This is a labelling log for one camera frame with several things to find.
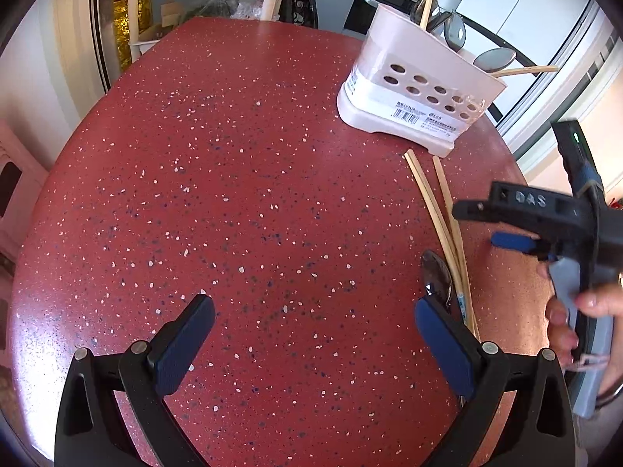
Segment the white plastic utensil caddy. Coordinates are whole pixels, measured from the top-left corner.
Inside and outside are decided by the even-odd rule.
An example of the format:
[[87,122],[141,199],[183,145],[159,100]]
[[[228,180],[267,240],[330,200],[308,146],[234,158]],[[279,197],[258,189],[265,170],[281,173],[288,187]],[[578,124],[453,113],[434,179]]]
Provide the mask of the white plastic utensil caddy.
[[340,118],[448,156],[506,83],[449,49],[394,7],[377,7],[337,96]]

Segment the black built-in oven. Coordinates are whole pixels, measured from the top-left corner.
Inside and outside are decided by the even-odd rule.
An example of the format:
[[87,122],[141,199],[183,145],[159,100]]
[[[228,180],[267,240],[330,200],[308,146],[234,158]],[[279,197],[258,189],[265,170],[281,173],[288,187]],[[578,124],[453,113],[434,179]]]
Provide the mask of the black built-in oven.
[[343,30],[355,35],[365,36],[368,33],[379,4],[394,7],[395,10],[409,14],[419,0],[353,0]]

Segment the white refrigerator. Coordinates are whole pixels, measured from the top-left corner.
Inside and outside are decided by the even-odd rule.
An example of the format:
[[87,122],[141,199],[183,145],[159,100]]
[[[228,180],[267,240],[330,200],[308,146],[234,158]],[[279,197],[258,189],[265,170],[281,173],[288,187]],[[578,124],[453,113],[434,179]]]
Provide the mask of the white refrigerator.
[[458,13],[537,65],[552,61],[589,0],[461,0]]

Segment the bamboo chopstick blue pattern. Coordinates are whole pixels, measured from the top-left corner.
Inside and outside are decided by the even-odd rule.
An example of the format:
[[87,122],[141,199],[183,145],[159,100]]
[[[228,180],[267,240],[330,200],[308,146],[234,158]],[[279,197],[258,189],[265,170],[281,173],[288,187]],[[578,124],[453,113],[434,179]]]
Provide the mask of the bamboo chopstick blue pattern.
[[447,177],[445,177],[445,170],[443,169],[442,161],[438,156],[433,157],[433,165],[440,187],[440,192],[442,192],[443,202],[445,203],[445,221],[447,222],[447,226],[449,228],[451,248],[453,250],[453,257],[455,260],[454,266],[456,266],[456,276],[454,276],[453,279],[459,309],[461,316],[463,317],[464,324],[477,339],[480,339],[478,323],[473,308],[470,277],[463,235],[461,235],[458,221],[452,215],[453,198],[449,188],[449,183]]

